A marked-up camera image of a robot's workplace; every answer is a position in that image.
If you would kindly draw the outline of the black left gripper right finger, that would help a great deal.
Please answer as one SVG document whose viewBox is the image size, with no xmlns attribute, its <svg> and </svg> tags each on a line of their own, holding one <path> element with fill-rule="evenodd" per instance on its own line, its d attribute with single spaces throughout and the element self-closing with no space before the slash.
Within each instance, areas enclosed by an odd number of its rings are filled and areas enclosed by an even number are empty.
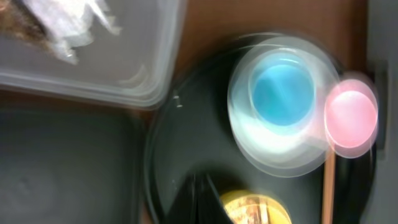
<svg viewBox="0 0 398 224">
<path fill-rule="evenodd" d="M 202 175 L 198 180 L 198 223 L 233 224 L 208 174 Z"/>
</svg>

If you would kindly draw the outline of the white tissue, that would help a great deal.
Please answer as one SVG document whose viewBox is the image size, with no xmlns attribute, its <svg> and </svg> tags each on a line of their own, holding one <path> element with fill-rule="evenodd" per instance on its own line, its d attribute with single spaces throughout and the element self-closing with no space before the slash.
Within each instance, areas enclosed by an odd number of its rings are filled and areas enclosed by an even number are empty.
<svg viewBox="0 0 398 224">
<path fill-rule="evenodd" d="M 43 25 L 55 56 L 68 63 L 78 63 L 74 48 L 93 42 L 90 29 L 94 18 L 113 35 L 122 30 L 109 14 L 105 0 L 23 0 L 22 3 Z"/>
</svg>

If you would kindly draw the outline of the gold foil wrapper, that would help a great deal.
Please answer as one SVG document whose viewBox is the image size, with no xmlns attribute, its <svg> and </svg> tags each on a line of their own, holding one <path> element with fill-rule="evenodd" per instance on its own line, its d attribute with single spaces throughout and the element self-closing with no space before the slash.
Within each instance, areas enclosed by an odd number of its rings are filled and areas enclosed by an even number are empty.
<svg viewBox="0 0 398 224">
<path fill-rule="evenodd" d="M 1 0 L 1 34 L 52 53 L 45 27 L 22 1 Z"/>
</svg>

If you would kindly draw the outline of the food scraps and shells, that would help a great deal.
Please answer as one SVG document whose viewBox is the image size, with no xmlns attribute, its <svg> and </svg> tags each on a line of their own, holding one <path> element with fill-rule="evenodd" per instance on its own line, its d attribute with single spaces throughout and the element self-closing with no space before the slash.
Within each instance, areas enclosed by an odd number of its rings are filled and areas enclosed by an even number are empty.
<svg viewBox="0 0 398 224">
<path fill-rule="evenodd" d="M 240 197 L 224 206 L 226 213 L 236 224 L 268 224 L 267 202 L 260 197 Z"/>
</svg>

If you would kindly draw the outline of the yellow bowl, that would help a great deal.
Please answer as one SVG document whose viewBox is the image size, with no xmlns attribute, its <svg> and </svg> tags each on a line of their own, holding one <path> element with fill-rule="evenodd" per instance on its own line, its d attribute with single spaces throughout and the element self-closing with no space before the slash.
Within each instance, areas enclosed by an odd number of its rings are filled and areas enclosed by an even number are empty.
<svg viewBox="0 0 398 224">
<path fill-rule="evenodd" d="M 247 190 L 220 196 L 224 210 L 237 224 L 292 224 L 288 211 L 275 199 Z"/>
</svg>

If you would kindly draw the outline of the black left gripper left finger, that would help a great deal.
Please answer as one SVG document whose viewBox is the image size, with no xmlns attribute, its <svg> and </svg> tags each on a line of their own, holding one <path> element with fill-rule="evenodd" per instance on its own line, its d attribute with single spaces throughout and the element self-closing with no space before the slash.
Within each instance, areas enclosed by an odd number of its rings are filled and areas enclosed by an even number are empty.
<svg viewBox="0 0 398 224">
<path fill-rule="evenodd" d="M 188 176 L 178 190 L 174 202 L 164 218 L 166 224 L 196 224 L 196 175 Z"/>
</svg>

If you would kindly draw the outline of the blue cup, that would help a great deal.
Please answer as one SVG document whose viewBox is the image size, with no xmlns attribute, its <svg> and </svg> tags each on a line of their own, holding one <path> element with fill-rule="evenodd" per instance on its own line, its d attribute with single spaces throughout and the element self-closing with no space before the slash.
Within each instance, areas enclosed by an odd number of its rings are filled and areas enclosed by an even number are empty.
<svg viewBox="0 0 398 224">
<path fill-rule="evenodd" d="M 298 55 L 263 55 L 252 68 L 248 92 L 254 114 L 273 132 L 297 133 L 312 117 L 315 81 L 308 63 Z"/>
</svg>

